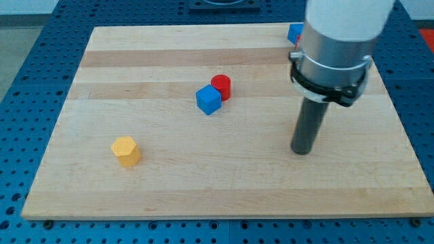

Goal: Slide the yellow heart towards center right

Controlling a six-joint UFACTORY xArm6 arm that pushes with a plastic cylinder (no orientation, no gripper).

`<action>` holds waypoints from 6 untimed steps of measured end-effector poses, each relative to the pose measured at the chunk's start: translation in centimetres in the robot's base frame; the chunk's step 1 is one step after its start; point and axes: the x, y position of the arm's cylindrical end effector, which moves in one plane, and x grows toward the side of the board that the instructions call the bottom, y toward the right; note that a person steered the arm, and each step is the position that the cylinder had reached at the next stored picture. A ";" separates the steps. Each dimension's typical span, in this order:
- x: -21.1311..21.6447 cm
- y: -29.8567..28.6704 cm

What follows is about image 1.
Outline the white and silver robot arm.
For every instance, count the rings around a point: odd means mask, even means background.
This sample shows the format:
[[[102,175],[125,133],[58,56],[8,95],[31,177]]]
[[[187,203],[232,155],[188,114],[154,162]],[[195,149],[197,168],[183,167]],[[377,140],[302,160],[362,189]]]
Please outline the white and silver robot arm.
[[[372,53],[392,0],[308,0],[290,79],[303,96],[291,149],[310,153],[329,104],[352,106],[363,94]]]

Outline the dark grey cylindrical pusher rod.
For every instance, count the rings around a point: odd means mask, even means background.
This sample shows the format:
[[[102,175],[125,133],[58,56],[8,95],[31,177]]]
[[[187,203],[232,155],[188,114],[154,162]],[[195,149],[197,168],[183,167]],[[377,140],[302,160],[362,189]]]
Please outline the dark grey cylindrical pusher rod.
[[[303,98],[291,142],[294,153],[307,155],[311,152],[328,105]]]

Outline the red block behind arm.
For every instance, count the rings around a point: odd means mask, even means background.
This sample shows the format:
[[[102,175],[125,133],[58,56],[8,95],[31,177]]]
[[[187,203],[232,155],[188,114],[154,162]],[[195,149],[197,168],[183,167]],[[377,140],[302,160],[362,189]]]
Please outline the red block behind arm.
[[[298,35],[296,38],[296,42],[294,44],[294,49],[298,49],[298,45],[300,43],[300,40],[301,40],[301,35]]]

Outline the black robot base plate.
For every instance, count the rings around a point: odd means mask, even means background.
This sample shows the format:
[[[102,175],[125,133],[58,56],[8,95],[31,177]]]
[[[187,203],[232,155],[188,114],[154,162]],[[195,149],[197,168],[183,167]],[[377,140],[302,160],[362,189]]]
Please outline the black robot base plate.
[[[261,0],[188,0],[191,11],[259,10]]]

